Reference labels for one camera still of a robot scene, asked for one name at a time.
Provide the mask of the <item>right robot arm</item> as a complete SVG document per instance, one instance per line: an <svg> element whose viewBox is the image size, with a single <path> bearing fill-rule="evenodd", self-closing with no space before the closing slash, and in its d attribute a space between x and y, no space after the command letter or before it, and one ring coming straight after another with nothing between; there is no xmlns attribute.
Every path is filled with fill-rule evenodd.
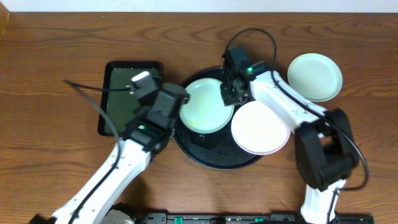
<svg viewBox="0 0 398 224"><path fill-rule="evenodd" d="M363 160L345 112L328 111L306 100L265 62L226 59L223 72L226 81L221 84L221 95L226 105L238 104L249 93L294 133L296 165L307 185L302 218L307 223L333 221L338 196Z"/></svg>

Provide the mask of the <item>pink white plate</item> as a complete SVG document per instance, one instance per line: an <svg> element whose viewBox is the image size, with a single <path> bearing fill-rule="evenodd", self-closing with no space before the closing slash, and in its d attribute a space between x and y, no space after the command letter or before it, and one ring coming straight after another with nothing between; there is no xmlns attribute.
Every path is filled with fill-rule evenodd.
<svg viewBox="0 0 398 224"><path fill-rule="evenodd" d="M264 156L283 148L289 140L290 128L268 106L251 101L233 116L231 134L241 149Z"/></svg>

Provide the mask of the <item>light green plate front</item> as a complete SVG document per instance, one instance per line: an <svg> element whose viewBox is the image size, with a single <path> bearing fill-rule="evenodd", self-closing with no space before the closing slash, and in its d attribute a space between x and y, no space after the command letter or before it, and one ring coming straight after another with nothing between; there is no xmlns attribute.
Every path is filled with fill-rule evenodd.
<svg viewBox="0 0 398 224"><path fill-rule="evenodd" d="M190 98L180 110L180 119L189 130L210 134L219 131L230 121L234 106L224 105L221 84L215 78L200 78L185 88Z"/></svg>

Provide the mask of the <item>black rectangular water tray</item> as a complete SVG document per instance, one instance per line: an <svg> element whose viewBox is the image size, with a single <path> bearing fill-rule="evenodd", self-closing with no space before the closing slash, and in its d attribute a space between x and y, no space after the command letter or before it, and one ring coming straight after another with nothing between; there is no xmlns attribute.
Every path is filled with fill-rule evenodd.
<svg viewBox="0 0 398 224"><path fill-rule="evenodd" d="M135 112L141 107L134 95L121 89L127 88L131 79L144 71L154 77L157 85L162 82L162 66L159 62L112 61L105 66L103 87L116 91L103 93L100 107L107 113L118 133L122 133L124 125L136 116Z"/></svg>

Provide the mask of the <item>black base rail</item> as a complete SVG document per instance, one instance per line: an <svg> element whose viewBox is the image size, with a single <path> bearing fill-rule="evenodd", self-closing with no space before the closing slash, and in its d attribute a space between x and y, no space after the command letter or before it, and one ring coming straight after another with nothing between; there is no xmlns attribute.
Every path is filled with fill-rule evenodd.
<svg viewBox="0 0 398 224"><path fill-rule="evenodd" d="M274 213L269 215L187 215L147 213L136 218L140 224L251 224L251 223L306 223L301 215Z"/></svg>

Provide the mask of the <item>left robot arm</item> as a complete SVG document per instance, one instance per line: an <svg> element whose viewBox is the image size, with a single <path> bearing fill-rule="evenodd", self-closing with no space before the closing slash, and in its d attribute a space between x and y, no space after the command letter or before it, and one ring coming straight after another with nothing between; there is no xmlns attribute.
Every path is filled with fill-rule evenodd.
<svg viewBox="0 0 398 224"><path fill-rule="evenodd" d="M165 83L154 104L130 121L103 165L83 188L51 217L36 214L31 223L101 223L124 189L168 145L179 112L189 99L180 85Z"/></svg>

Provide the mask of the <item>light green plate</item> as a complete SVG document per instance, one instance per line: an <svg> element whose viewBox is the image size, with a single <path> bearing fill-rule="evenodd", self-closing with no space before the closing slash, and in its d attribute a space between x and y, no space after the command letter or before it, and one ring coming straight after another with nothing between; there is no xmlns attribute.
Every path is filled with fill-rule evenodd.
<svg viewBox="0 0 398 224"><path fill-rule="evenodd" d="M289 85L303 97L314 102L334 98L343 86L343 76L337 64L327 56L302 54L289 65Z"/></svg>
<svg viewBox="0 0 398 224"><path fill-rule="evenodd" d="M215 78L200 78L185 88L190 98L180 110L180 119L189 130L210 134L219 131L230 121L234 106L224 105L221 84Z"/></svg>

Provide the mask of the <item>black round tray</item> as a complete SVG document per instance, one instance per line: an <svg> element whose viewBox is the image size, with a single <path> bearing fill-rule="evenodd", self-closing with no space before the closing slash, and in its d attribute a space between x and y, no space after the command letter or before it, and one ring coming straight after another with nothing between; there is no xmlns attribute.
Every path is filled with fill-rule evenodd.
<svg viewBox="0 0 398 224"><path fill-rule="evenodd" d="M221 67L213 67L192 75L184 84L189 84L200 78L215 78L222 83L226 81ZM234 106L234 114L240 106ZM219 131L210 134L200 134L189 130L179 118L175 128L175 140L182 151L194 161L221 170L240 169L257 162L261 156L251 154L241 149L231 134L230 121Z"/></svg>

